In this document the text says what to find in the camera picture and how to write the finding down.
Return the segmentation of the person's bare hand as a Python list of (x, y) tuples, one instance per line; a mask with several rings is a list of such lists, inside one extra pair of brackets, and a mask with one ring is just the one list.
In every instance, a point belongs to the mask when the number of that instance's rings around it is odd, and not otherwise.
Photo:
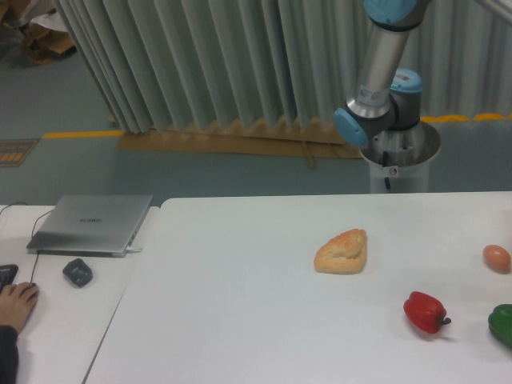
[(22, 282), (5, 286), (1, 292), (1, 325), (12, 327), (20, 334), (38, 302), (36, 283)]

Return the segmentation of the dark sleeved forearm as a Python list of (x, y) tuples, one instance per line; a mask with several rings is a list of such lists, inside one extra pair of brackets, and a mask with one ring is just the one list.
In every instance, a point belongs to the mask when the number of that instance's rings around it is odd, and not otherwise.
[(1, 384), (15, 384), (18, 374), (18, 333), (12, 326), (1, 326)]

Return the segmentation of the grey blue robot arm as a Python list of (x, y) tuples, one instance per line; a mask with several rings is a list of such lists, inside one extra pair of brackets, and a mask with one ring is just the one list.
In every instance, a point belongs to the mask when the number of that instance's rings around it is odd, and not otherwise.
[(423, 96), (429, 114), (510, 114), (509, 1), (365, 1), (369, 43), (353, 91), (334, 124), (364, 146), (408, 129), (399, 97)]

